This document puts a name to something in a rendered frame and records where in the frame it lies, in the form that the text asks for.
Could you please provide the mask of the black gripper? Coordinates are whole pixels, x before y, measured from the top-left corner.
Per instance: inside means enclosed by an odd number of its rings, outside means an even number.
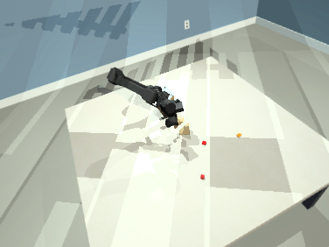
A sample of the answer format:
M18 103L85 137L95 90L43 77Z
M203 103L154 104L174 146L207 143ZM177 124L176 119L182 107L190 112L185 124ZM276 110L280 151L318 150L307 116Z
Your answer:
M175 103L175 100L171 100L173 103ZM161 109L161 111L164 112L165 116L168 116L168 119L165 120L165 126L167 128L172 127L173 125L179 125L177 122L177 113L174 116L172 113L167 113L164 109Z

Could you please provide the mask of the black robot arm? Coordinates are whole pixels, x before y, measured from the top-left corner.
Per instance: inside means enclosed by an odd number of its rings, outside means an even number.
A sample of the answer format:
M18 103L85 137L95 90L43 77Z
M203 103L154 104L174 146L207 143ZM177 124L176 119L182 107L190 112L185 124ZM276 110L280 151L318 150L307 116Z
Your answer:
M152 86L152 85L143 85L138 81L134 81L129 77L126 77L123 74L123 71L118 69L117 67L110 68L107 79L110 83L114 85L123 86L137 94L139 94L143 100L145 100L148 104L157 108L160 107L164 109L167 113L172 113L174 116L176 113L183 112L183 103L176 99L175 103L168 99L169 93L166 91L162 91L162 87ZM156 105L153 103L156 102Z

